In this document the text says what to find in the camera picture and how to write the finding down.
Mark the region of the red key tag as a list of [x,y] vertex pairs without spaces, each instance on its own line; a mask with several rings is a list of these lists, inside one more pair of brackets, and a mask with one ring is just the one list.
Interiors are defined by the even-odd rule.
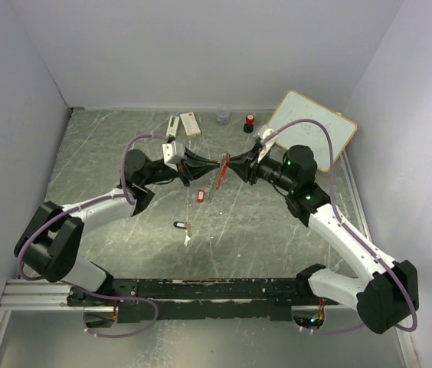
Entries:
[[204,200],[205,200],[205,191],[202,189],[198,190],[197,201],[203,202]]

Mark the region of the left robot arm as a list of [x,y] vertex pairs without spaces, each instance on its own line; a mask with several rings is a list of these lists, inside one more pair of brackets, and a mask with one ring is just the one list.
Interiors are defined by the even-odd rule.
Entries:
[[179,179],[189,186],[218,167],[218,162],[188,149],[182,149],[168,162],[151,160],[142,150],[131,149],[124,163],[124,185],[87,201],[69,205],[49,201],[37,209],[15,246],[18,265],[28,266],[51,283],[74,284],[84,289],[95,305],[106,305],[115,293],[114,278],[78,255],[82,237],[146,210],[155,195],[150,185]]

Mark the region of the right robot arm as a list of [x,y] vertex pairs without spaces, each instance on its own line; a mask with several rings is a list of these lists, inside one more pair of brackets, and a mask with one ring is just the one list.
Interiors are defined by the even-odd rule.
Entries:
[[295,145],[282,160],[270,158],[263,146],[229,159],[227,166],[244,182],[268,182],[284,191],[291,215],[325,239],[355,272],[353,278],[323,265],[299,273],[297,299],[307,305],[325,298],[356,311],[372,332],[399,327],[407,317],[417,323],[418,273],[409,261],[396,261],[373,245],[341,213],[332,197],[316,183],[317,164],[308,146]]

